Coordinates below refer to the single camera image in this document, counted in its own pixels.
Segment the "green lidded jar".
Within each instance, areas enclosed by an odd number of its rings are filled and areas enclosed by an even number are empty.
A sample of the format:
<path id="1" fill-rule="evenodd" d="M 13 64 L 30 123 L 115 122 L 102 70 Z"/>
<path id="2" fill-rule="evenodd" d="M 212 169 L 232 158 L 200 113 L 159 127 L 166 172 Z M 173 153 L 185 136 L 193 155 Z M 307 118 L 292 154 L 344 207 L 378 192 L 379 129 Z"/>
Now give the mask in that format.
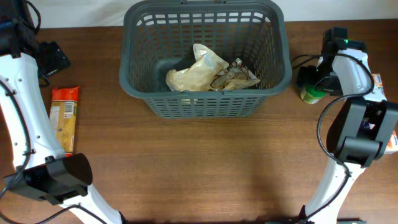
<path id="1" fill-rule="evenodd" d="M 315 104 L 325 96 L 325 93 L 318 91 L 313 85 L 306 84 L 300 93 L 301 99 L 308 104 Z"/>

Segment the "orange spaghetti packet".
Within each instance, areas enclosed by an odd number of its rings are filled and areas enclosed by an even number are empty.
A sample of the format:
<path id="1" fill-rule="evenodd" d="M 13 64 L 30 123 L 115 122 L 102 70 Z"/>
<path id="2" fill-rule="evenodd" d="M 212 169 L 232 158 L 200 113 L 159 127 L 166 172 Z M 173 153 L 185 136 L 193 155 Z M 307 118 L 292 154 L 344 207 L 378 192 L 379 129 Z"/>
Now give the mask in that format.
<path id="1" fill-rule="evenodd" d="M 67 157 L 73 155 L 80 87 L 54 88 L 49 120 Z"/>

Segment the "tissue multipack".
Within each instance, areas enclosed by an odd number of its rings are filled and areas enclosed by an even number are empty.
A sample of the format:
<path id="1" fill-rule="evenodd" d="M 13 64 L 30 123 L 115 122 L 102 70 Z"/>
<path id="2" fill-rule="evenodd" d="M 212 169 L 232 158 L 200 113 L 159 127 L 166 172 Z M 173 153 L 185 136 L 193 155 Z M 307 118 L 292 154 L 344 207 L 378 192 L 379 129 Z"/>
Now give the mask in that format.
<path id="1" fill-rule="evenodd" d="M 381 79 L 380 74 L 373 73 L 373 80 L 375 82 L 376 88 L 381 90 L 381 93 L 384 95 L 384 88 L 382 85 L 382 79 Z M 397 152 L 397 134 L 395 131 L 393 131 L 384 153 L 385 154 L 393 154 L 395 152 Z"/>

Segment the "dried mushroom bag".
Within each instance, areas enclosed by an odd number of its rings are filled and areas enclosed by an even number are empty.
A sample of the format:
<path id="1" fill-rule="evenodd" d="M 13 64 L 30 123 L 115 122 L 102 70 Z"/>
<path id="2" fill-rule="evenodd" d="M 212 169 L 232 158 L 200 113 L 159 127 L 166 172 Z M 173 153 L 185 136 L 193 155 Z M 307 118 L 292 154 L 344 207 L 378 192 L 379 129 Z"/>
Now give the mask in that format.
<path id="1" fill-rule="evenodd" d="M 242 90 L 257 85 L 261 80 L 243 64 L 240 58 L 233 61 L 227 68 L 218 72 L 210 88 L 214 91 Z"/>

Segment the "beige plastic bag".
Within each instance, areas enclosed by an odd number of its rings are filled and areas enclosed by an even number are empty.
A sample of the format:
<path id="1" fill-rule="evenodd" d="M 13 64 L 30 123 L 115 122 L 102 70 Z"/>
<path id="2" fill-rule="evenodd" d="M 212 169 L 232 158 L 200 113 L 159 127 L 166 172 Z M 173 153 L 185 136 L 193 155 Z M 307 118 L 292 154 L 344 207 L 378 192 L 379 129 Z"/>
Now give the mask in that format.
<path id="1" fill-rule="evenodd" d="M 165 81 L 172 91 L 208 91 L 215 75 L 229 66 L 205 45 L 193 44 L 193 53 L 195 63 L 189 68 L 167 72 Z"/>

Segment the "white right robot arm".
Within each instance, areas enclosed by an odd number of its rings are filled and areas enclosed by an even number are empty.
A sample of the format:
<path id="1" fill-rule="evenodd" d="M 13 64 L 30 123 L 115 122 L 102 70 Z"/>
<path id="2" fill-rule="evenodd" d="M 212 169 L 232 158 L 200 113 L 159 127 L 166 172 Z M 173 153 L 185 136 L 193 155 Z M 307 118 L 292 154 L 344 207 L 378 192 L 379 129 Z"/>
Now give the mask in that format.
<path id="1" fill-rule="evenodd" d="M 298 64 L 296 85 L 313 104 L 335 96 L 317 121 L 317 141 L 328 156 L 315 195 L 300 211 L 299 223 L 337 223 L 340 208 L 357 178 L 386 152 L 397 124 L 397 104 L 386 99 L 371 73 L 364 42 L 350 40 L 345 28 L 323 35 L 316 66 Z"/>

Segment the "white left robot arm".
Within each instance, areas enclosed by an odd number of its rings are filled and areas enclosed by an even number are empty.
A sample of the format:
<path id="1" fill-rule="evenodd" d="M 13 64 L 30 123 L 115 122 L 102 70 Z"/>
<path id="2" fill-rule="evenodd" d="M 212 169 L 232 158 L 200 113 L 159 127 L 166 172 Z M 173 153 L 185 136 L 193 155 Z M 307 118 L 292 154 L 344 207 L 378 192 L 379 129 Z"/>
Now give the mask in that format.
<path id="1" fill-rule="evenodd" d="M 12 141 L 15 173 L 5 191 L 46 201 L 84 223 L 124 223 L 93 185 L 84 154 L 66 155 L 44 106 L 40 87 L 70 65 L 55 42 L 39 42 L 30 1 L 1 2 L 1 109 Z"/>

